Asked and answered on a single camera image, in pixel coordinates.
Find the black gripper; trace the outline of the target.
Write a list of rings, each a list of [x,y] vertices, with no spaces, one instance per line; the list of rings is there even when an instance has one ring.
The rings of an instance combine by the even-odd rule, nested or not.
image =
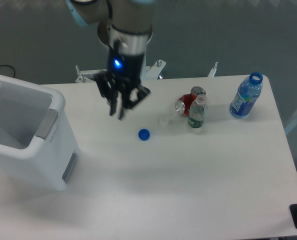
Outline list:
[[[122,54],[109,47],[107,71],[96,73],[94,81],[100,95],[106,98],[110,105],[110,116],[116,113],[119,93],[121,93],[122,107],[127,110],[133,109],[151,93],[150,89],[141,85],[140,75],[144,56],[144,53]],[[135,88],[125,86],[125,80]]]

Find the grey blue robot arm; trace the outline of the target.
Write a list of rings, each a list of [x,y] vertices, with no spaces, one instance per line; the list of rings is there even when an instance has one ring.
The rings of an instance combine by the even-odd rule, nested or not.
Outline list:
[[[119,120],[149,94],[142,85],[147,44],[151,38],[154,0],[68,0],[75,21],[87,26],[105,23],[107,30],[107,68],[91,79],[107,99],[110,116],[116,113],[121,97]]]

